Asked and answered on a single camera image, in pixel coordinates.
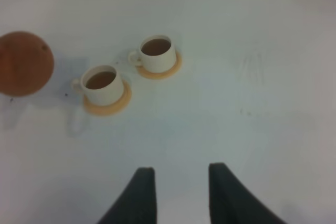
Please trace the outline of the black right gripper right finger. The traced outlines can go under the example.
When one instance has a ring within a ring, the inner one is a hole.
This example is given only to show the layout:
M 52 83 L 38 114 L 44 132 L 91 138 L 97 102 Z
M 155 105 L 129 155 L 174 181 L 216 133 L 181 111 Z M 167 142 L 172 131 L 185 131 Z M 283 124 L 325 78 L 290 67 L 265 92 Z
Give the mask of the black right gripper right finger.
M 284 223 L 224 163 L 209 165 L 208 186 L 211 223 Z

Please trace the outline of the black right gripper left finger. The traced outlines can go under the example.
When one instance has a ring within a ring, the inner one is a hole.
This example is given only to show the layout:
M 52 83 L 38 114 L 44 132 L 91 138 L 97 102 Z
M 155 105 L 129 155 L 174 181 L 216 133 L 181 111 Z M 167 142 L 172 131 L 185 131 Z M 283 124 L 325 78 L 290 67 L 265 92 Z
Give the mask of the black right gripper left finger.
M 138 168 L 99 223 L 157 223 L 155 170 Z

